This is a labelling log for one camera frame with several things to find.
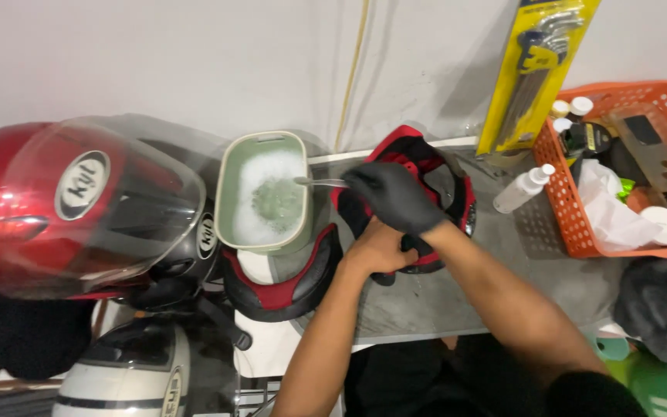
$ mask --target gloved hand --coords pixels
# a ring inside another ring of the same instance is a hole
[[[386,225],[411,236],[433,229],[447,215],[426,195],[413,175],[396,163],[365,163],[341,175]]]

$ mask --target forearm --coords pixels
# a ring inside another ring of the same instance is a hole
[[[273,416],[328,416],[344,384],[366,279],[365,272],[339,264],[284,373]]]
[[[570,318],[552,300],[473,244],[452,223],[423,238],[440,254],[483,323],[544,382],[566,370],[606,372]]]

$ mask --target spray bottle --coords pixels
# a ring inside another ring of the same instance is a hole
[[[554,173],[555,167],[545,164],[517,176],[513,183],[496,195],[496,198],[493,199],[493,206],[501,213],[513,212],[522,204],[530,201],[532,197],[540,194],[545,184],[550,181],[550,175]]]

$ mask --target soap foam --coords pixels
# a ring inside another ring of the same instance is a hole
[[[239,173],[234,237],[242,246],[286,241],[300,227],[304,188],[292,178],[307,176],[302,154],[271,151],[246,160]]]

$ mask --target yellow packaging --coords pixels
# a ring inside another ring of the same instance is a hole
[[[477,154],[533,146],[600,2],[521,0]]]

